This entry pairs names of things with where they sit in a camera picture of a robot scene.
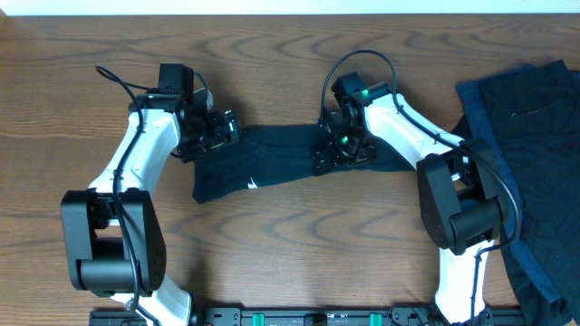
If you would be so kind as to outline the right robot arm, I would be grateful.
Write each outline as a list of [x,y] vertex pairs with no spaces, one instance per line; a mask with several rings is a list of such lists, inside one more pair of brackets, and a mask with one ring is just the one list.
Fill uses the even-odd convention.
[[420,219],[439,248],[433,320],[488,324],[482,276],[508,217],[490,146],[437,127],[386,82],[368,85],[350,72],[336,79],[332,93],[340,109],[321,113],[330,138],[313,150],[314,173],[370,163],[380,143],[390,146],[416,171]]

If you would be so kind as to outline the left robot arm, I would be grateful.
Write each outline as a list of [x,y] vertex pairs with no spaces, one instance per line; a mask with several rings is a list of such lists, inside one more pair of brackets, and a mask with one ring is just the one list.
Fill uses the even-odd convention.
[[193,296],[167,275],[167,248],[152,198],[168,158],[190,162],[240,140],[236,115],[213,109],[201,75],[163,63],[159,81],[127,83],[96,71],[130,96],[128,128],[106,169],[84,190],[67,191],[61,219],[72,286],[122,304],[93,311],[91,325],[202,325]]

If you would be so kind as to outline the dark teal t-shirt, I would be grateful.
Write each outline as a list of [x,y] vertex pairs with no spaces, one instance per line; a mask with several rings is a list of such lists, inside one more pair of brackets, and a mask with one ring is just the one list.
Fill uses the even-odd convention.
[[376,158],[350,165],[331,155],[332,136],[316,125],[250,126],[241,140],[195,161],[192,197],[204,204],[238,190],[349,171],[411,171],[412,166],[386,142]]

